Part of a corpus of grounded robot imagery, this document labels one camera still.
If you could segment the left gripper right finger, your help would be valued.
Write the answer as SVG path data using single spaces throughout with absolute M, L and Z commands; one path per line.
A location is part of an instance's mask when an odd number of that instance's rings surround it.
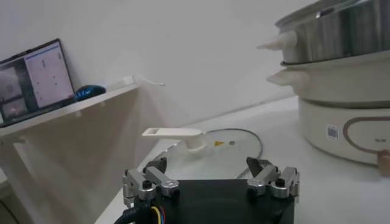
M 265 159 L 246 158 L 252 178 L 247 180 L 247 190 L 255 197 L 264 195 L 267 190 L 274 198 L 285 199 L 300 195 L 300 173 L 295 167 L 280 170 Z

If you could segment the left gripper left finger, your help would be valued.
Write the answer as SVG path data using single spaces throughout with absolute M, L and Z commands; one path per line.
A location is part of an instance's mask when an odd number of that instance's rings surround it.
M 167 157 L 149 161 L 144 169 L 127 169 L 122 176 L 122 196 L 124 204 L 130 208 L 135 200 L 152 201 L 157 198 L 157 190 L 163 197 L 174 198 L 180 194 L 180 185 L 165 175 Z

